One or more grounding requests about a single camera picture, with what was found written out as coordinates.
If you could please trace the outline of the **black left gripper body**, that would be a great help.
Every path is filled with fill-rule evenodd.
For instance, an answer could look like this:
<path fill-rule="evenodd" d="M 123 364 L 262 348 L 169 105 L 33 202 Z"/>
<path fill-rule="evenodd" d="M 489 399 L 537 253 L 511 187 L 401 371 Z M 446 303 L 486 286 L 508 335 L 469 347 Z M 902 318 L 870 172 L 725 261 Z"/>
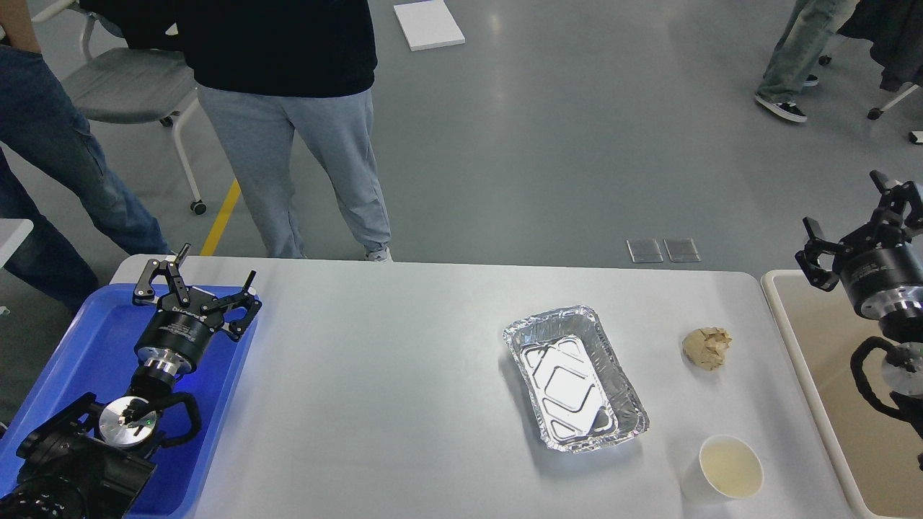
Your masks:
<path fill-rule="evenodd" d="M 157 311 L 136 342 L 138 364 L 154 367 L 165 363 L 168 374 L 185 375 L 197 370 L 212 336 L 224 325 L 218 312 L 204 315 L 202 306 L 217 300 L 214 293 L 191 291 L 189 306 L 181 306 L 180 296 L 166 293 L 157 303 Z"/>

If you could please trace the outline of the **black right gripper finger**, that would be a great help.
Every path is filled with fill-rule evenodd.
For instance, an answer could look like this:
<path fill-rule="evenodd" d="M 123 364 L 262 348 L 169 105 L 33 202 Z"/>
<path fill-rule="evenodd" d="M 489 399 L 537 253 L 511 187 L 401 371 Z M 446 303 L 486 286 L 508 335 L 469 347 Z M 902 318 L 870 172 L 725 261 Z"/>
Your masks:
<path fill-rule="evenodd" d="M 850 257 L 853 247 L 841 242 L 831 242 L 825 239 L 820 224 L 811 217 L 804 217 L 802 223 L 808 239 L 803 249 L 795 253 L 795 261 L 805 275 L 808 282 L 821 291 L 830 292 L 839 283 L 840 276 L 837 270 L 824 269 L 820 263 L 822 255 L 830 255 L 835 260 L 838 257 Z"/>
<path fill-rule="evenodd" d="M 881 196 L 868 223 L 873 224 L 873 238 L 913 239 L 922 230 L 921 187 L 914 181 L 900 183 L 878 170 L 870 172 Z"/>

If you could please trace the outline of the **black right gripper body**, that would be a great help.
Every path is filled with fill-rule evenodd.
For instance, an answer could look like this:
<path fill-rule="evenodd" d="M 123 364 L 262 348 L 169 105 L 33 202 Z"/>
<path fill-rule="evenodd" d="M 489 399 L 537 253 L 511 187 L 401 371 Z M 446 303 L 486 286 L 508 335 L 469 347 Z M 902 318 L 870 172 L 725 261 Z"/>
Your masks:
<path fill-rule="evenodd" d="M 906 231 L 854 231 L 840 241 L 847 253 L 836 261 L 856 315 L 865 319 L 921 318 L 921 260 Z"/>

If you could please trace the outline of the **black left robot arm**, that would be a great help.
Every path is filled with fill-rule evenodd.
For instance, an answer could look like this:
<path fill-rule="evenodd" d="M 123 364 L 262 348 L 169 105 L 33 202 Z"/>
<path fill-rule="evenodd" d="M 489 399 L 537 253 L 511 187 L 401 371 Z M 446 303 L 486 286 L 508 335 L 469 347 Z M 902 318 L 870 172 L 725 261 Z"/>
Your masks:
<path fill-rule="evenodd" d="M 262 303 L 183 256 L 93 293 L 2 439 L 4 518 L 182 518 L 202 492 Z"/>

